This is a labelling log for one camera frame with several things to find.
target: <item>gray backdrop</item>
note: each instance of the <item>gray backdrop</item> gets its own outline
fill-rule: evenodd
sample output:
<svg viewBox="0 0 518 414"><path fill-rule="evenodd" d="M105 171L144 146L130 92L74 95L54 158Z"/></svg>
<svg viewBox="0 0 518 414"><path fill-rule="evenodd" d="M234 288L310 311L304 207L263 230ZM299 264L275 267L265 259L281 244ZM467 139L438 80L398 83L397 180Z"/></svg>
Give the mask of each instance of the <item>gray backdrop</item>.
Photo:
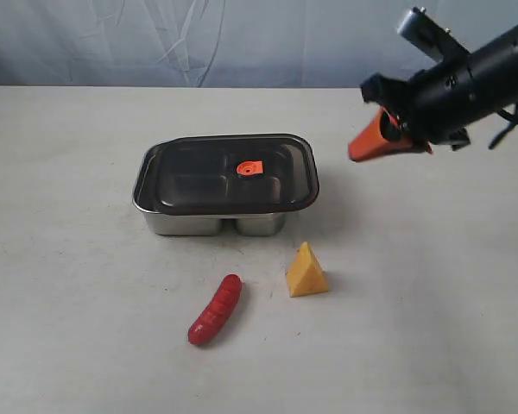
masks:
<svg viewBox="0 0 518 414"><path fill-rule="evenodd" d="M0 0L0 85L356 86L429 64L395 33L406 0ZM424 0L468 48L518 0Z"/></svg>

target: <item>food container compartment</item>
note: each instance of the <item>food container compartment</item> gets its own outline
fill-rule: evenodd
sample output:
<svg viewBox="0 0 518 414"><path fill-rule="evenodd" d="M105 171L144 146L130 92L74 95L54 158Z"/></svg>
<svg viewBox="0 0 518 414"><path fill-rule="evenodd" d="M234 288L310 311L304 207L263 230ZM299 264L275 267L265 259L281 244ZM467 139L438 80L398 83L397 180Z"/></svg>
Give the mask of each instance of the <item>food container compartment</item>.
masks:
<svg viewBox="0 0 518 414"><path fill-rule="evenodd" d="M284 134L223 135L150 148L133 202L159 235L216 235L225 220L244 235L273 235L286 212L307 207L318 193L306 141Z"/></svg>

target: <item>toy sausage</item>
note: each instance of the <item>toy sausage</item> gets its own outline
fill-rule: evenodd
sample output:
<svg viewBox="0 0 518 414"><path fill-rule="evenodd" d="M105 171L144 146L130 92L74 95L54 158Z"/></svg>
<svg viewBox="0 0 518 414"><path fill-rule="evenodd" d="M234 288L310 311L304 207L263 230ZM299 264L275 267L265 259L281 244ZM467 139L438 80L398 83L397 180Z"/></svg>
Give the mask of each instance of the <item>toy sausage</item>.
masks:
<svg viewBox="0 0 518 414"><path fill-rule="evenodd" d="M236 274L225 276L211 302L188 330L188 341L203 345L213 339L234 311L241 291L242 280Z"/></svg>

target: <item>yellow cheese wedge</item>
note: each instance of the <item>yellow cheese wedge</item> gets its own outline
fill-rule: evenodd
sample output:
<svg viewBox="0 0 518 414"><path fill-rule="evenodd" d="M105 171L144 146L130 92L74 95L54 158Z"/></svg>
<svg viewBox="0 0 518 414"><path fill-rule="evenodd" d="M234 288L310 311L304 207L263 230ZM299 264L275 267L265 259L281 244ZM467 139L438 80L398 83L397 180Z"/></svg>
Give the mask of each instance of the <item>yellow cheese wedge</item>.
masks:
<svg viewBox="0 0 518 414"><path fill-rule="evenodd" d="M286 281L290 298L330 291L319 261L307 242L297 252L294 263L286 273Z"/></svg>

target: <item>white table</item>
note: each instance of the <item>white table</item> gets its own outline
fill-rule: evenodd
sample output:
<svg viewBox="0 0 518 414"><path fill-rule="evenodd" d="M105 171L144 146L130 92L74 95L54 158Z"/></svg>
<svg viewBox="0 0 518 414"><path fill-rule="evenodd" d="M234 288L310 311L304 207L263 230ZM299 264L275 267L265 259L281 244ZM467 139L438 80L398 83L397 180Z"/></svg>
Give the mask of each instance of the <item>white table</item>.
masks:
<svg viewBox="0 0 518 414"><path fill-rule="evenodd" d="M353 164L375 111L350 90L0 88L0 413L518 413L518 130ZM266 132L319 169L279 235L148 230L148 147ZM289 298L303 241L333 291ZM241 305L194 348L227 273Z"/></svg>

